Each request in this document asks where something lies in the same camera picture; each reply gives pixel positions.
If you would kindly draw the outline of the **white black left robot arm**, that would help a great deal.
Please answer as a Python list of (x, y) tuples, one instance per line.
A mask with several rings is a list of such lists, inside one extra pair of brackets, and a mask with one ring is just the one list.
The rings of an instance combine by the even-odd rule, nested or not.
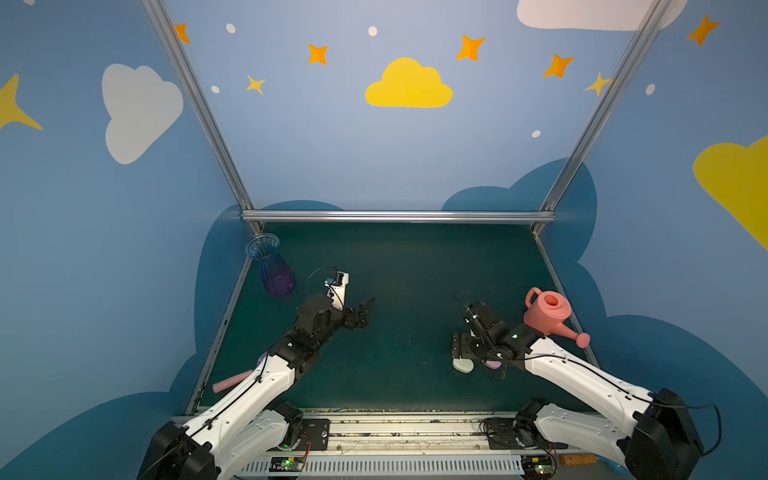
[(372, 299), (356, 308), (315, 294), (258, 366), (204, 413), (179, 426), (170, 421), (152, 437), (139, 479), (232, 479), (254, 458), (297, 442), (301, 410), (282, 400), (316, 363), (320, 348), (341, 328), (369, 324)]

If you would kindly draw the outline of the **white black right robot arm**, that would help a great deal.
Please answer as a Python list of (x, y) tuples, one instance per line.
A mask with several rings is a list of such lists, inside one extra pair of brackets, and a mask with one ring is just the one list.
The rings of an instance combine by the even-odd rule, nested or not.
[(543, 378), (592, 408), (582, 414), (533, 398), (512, 418), (489, 418), (482, 428), (500, 449), (567, 445), (626, 469), (636, 479), (687, 479), (709, 455), (676, 393), (651, 392), (620, 380), (560, 347), (526, 323), (508, 326), (485, 303), (466, 306), (465, 333), (452, 337), (454, 362), (515, 366)]

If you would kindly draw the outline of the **white earbud charging case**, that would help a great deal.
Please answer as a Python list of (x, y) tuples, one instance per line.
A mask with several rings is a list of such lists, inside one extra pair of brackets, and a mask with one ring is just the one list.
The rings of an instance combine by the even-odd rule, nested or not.
[(452, 367), (462, 373), (462, 374), (469, 374), (474, 369), (474, 361), (470, 359), (464, 359), (464, 358), (454, 358), (451, 362)]

